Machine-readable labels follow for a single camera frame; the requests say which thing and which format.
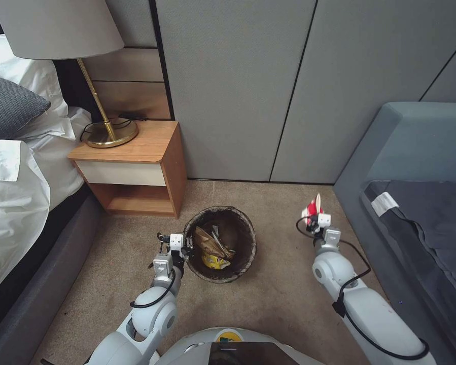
beige carpet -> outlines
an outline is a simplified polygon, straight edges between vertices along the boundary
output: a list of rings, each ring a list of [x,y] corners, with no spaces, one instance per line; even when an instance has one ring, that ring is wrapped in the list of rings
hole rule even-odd
[[[156,233],[181,231],[195,213],[212,205],[233,205],[250,217],[257,256],[250,270],[230,284],[203,281],[186,265],[179,318],[160,354],[192,332],[234,326],[271,335],[325,364],[367,363],[312,275],[311,240],[294,227],[317,192],[342,238],[357,243],[330,186],[190,181],[178,220],[104,216],[89,257],[32,363],[44,357],[57,365],[83,364],[129,313],[129,302],[150,284],[153,271],[147,266],[159,248]],[[342,252],[357,272],[364,269],[351,248],[343,245]],[[365,282],[383,294],[373,273]]]

gray bed frame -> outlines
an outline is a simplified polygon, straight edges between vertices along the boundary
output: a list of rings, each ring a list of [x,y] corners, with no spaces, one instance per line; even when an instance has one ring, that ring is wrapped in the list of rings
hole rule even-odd
[[[360,196],[371,180],[456,181],[456,103],[382,106],[334,186],[397,313],[429,343],[437,363],[456,363],[456,343],[437,308],[402,264],[385,226],[370,219],[363,205]]]
[[[0,365],[30,363],[86,260],[102,212],[89,195],[0,323]]]

nightstand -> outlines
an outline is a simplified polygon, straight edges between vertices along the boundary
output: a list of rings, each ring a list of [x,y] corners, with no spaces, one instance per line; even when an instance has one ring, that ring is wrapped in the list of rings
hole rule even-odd
[[[108,213],[178,218],[187,181],[179,124],[137,124],[138,136],[126,144],[96,149],[83,143],[68,157]]]

lamp shade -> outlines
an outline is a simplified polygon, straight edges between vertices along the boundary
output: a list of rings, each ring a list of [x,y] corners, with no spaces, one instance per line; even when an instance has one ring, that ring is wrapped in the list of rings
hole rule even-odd
[[[104,0],[0,0],[0,23],[21,58],[82,58],[124,47]]]

gray cushion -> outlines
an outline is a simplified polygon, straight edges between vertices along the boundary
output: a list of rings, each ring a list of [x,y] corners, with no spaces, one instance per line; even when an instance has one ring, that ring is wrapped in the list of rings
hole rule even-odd
[[[0,139],[12,139],[17,131],[49,107],[48,100],[0,78]]]

